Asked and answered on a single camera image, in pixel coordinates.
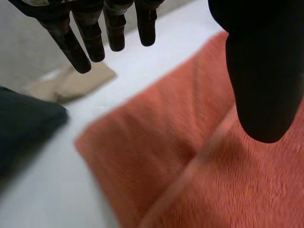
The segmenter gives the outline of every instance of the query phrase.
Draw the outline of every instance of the textured towel surface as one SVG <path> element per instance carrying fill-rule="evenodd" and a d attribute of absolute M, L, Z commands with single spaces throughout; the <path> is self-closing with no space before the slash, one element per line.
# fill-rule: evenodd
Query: textured towel surface
<path fill-rule="evenodd" d="M 247 136 L 226 38 L 76 140 L 123 228 L 304 227 L 304 104 L 279 142 Z"/>

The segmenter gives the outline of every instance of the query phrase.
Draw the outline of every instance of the black cloth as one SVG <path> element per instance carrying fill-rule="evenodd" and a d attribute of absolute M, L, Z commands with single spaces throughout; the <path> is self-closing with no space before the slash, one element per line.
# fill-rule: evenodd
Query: black cloth
<path fill-rule="evenodd" d="M 226 59 L 244 130 L 265 143 L 289 129 L 304 92 L 303 0 L 209 0 L 229 32 Z"/>
<path fill-rule="evenodd" d="M 64 107 L 0 87 L 0 177 L 25 149 L 46 140 L 65 122 Z"/>

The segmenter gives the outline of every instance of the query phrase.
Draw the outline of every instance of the orange towel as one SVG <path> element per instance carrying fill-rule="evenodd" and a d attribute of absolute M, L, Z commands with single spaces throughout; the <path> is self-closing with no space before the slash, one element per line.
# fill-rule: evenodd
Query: orange towel
<path fill-rule="evenodd" d="M 304 227 L 304 104 L 279 142 L 247 136 L 226 38 L 76 140 L 123 228 Z"/>

